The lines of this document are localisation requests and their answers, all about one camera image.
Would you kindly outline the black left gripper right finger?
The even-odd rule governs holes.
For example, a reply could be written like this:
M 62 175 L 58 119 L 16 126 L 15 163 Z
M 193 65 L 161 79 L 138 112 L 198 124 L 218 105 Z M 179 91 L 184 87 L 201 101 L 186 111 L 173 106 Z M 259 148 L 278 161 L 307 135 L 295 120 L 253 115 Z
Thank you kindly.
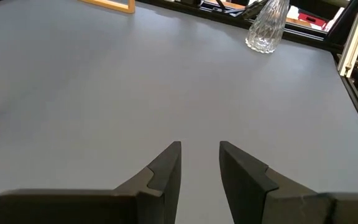
M 358 193 L 315 192 L 228 141 L 219 165 L 235 224 L 358 224 Z

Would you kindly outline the aluminium extrusion bar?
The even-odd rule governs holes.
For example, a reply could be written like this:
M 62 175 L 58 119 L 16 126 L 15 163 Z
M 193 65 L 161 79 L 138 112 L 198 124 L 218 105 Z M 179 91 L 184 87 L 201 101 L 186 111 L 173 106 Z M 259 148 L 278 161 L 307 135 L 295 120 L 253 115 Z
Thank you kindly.
M 347 30 L 345 25 L 351 25 L 337 66 L 340 76 L 350 78 L 358 57 L 358 0 L 349 2 L 338 22 L 344 31 Z

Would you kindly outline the clear diamond-cut glass vase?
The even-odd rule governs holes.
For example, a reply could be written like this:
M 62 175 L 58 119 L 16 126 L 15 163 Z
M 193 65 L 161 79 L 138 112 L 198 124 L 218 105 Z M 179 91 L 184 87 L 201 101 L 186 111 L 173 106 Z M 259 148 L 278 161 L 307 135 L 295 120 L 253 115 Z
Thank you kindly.
M 271 54 L 280 43 L 290 0 L 268 0 L 251 25 L 245 42 L 249 48 Z

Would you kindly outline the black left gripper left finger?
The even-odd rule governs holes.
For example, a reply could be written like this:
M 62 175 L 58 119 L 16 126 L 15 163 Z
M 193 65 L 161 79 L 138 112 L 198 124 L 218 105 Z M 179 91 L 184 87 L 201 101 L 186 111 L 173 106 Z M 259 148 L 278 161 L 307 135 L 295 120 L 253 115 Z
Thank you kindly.
M 0 224 L 175 224 L 181 142 L 115 189 L 15 189 L 0 193 Z

